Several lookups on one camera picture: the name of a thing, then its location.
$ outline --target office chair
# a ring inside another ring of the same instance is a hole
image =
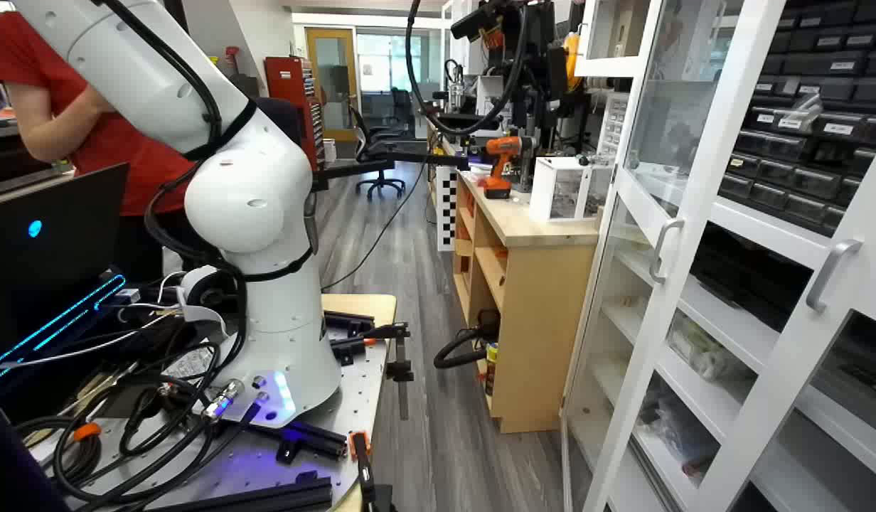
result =
[[[424,150],[421,139],[409,139],[393,129],[367,129],[367,122],[360,119],[360,115],[354,109],[350,109],[353,122],[354,122],[354,133],[357,133],[357,150],[354,150],[354,162],[367,162],[367,160],[377,160],[377,154],[416,154]],[[367,191],[367,199],[372,201],[374,191],[377,196],[383,196],[383,189],[397,191],[397,196],[404,196],[406,181],[404,180],[389,180],[383,177],[383,169],[377,169],[377,177],[372,180],[357,180],[354,181],[354,193],[360,193],[360,189]]]

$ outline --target monitor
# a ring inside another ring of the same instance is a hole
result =
[[[126,177],[120,164],[0,196],[0,354],[111,268]]]

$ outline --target checkered pattern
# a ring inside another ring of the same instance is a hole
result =
[[[451,169],[436,169],[438,201],[438,254],[454,250],[454,221],[457,221],[457,173]]]

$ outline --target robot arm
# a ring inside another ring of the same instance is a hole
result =
[[[305,231],[312,172],[302,149],[155,0],[13,7],[133,129],[180,154],[209,154],[184,191],[184,214],[248,277],[244,351],[217,375],[217,383],[239,381],[244,393],[225,419],[279,429],[326,401],[337,364],[320,341],[318,265]],[[135,26],[155,34],[150,45]]]

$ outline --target table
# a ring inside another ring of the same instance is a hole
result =
[[[335,311],[335,314],[372,317],[374,324],[393,324],[396,319],[396,295],[320,295],[320,304],[323,311]],[[383,361],[386,361],[386,346],[370,346],[364,359],[340,369],[340,393],[333,396],[315,412],[305,415],[305,420],[333,429],[333,433],[353,429],[353,433],[372,435],[382,383],[383,383]],[[101,447],[117,447],[120,429],[123,429],[123,420],[106,420],[101,435],[99,435]],[[195,450],[199,447],[191,445],[184,450],[188,456],[177,457],[161,472],[155,472],[155,483],[180,472]],[[111,472],[106,480],[99,480],[99,489],[120,483],[123,479],[133,476],[141,463],[131,460],[120,467],[120,472]],[[234,439],[231,445],[221,445],[221,453],[217,453],[209,463],[202,472],[195,472],[195,479],[191,479],[188,483],[167,493],[150,506],[174,506],[174,504],[188,504],[199,497],[269,489],[269,486],[292,483],[296,476],[308,469],[315,469],[318,476],[333,479],[333,494],[337,497],[335,504],[337,512],[360,509],[357,467],[353,457],[335,467],[326,460],[320,463],[320,457],[302,453],[290,467],[282,467],[275,460],[275,440],[263,435],[251,435],[251,433],[239,433],[239,439]]]

